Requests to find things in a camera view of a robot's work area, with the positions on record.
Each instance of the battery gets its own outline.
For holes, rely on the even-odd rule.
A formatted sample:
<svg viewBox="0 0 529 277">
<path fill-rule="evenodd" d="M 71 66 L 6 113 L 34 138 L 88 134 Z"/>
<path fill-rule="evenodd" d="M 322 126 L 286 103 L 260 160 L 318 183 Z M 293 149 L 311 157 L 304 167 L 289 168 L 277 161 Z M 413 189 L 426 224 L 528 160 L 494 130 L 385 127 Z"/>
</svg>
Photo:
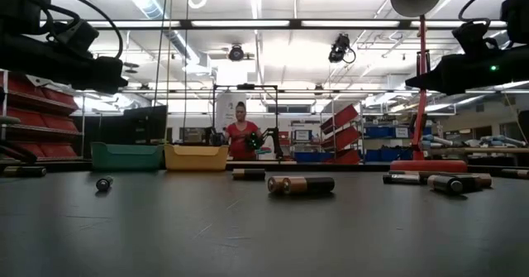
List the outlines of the battery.
<svg viewBox="0 0 529 277">
<path fill-rule="evenodd" d="M 419 172 L 414 172 L 414 171 L 398 171 L 398 170 L 392 170 L 392 171 L 389 171 L 388 174 L 412 174 L 412 175 L 419 175 L 419 177 L 421 178 L 421 184 L 426 184 L 427 181 L 428 181 L 428 178 L 430 176 L 433 176 L 434 174 L 435 175 L 448 175 L 448 176 L 453 176 L 453 175 L 463 175 L 463 176 L 466 176 L 466 175 L 472 175 L 472 177 L 474 178 L 479 178 L 479 183 L 481 184 L 481 187 L 482 188 L 490 188 L 492 186 L 492 177 L 490 176 L 490 174 L 481 174 L 481 173 L 446 173 L 446 172 L 432 172 L 432 171 L 419 171 Z"/>
<path fill-rule="evenodd" d="M 283 181 L 285 194 L 321 194 L 330 193 L 334 189 L 334 179 L 331 177 L 285 178 Z"/>
<path fill-rule="evenodd" d="M 283 194 L 283 190 L 284 190 L 284 185 L 283 185 L 283 181 L 285 180 L 285 178 L 290 178 L 290 179 L 303 179 L 303 177 L 288 177 L 288 176 L 274 176 L 274 177 L 271 177 L 268 179 L 268 183 L 266 184 L 267 187 L 268 187 L 268 191 L 270 191 L 270 193 L 274 193 L 274 194 Z"/>
<path fill-rule="evenodd" d="M 264 180 L 266 171 L 262 169 L 234 169 L 234 180 Z"/>
<path fill-rule="evenodd" d="M 502 170 L 501 176 L 504 178 L 529 179 L 529 170 Z"/>
<path fill-rule="evenodd" d="M 419 173 L 415 174 L 385 174 L 382 176 L 384 184 L 426 184 L 427 179 L 421 178 Z"/>
<path fill-rule="evenodd" d="M 46 173 L 44 166 L 8 166 L 2 174 L 12 178 L 42 178 Z"/>
<path fill-rule="evenodd" d="M 447 175 L 432 175 L 428 178 L 428 185 L 437 191 L 446 194 L 460 194 L 463 192 L 463 183 L 457 177 Z"/>
<path fill-rule="evenodd" d="M 106 176 L 105 178 L 101 178 L 97 181 L 96 188 L 99 191 L 108 191 L 112 186 L 112 183 L 114 183 L 114 178 L 111 176 Z"/>
</svg>

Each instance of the woman's hair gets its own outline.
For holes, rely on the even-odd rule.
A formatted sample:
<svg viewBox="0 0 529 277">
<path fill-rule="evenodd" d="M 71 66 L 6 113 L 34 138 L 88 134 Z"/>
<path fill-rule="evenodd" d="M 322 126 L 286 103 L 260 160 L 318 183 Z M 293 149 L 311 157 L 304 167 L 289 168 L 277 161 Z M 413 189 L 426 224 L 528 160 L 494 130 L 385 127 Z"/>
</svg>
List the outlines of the woman's hair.
<svg viewBox="0 0 529 277">
<path fill-rule="evenodd" d="M 246 105 L 243 102 L 238 102 L 237 106 L 235 108 L 238 108 L 238 107 L 242 107 L 242 108 L 244 108 L 246 110 Z"/>
</svg>

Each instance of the teal plastic bin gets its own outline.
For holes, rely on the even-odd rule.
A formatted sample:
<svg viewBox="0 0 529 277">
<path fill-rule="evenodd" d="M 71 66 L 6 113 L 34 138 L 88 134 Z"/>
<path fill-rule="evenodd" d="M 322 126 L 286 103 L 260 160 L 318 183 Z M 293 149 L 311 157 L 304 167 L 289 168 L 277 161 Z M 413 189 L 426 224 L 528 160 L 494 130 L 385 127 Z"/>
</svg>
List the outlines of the teal plastic bin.
<svg viewBox="0 0 529 277">
<path fill-rule="evenodd" d="M 92 143 L 94 170 L 159 170 L 163 146 Z"/>
</svg>

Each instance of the gray tabletop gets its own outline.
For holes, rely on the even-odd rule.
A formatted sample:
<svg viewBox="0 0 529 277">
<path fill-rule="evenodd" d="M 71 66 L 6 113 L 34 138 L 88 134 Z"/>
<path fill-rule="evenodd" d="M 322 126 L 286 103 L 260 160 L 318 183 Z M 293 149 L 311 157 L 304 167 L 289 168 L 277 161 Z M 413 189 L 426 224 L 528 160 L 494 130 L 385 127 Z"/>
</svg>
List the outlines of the gray tabletop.
<svg viewBox="0 0 529 277">
<path fill-rule="evenodd" d="M 287 173 L 269 173 L 270 175 Z M 527 276 L 529 181 L 447 198 L 332 176 L 322 198 L 275 198 L 221 174 L 0 179 L 0 276 Z"/>
</svg>

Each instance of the yellow bin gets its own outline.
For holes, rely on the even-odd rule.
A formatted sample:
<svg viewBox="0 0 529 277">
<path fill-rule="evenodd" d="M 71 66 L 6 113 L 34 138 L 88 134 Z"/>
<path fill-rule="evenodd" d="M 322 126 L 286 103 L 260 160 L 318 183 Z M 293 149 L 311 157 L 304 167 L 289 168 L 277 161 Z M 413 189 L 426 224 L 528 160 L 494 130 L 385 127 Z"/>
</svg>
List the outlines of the yellow bin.
<svg viewBox="0 0 529 277">
<path fill-rule="evenodd" d="M 172 146 L 165 145 L 165 167 L 167 170 L 226 169 L 228 146 Z"/>
</svg>

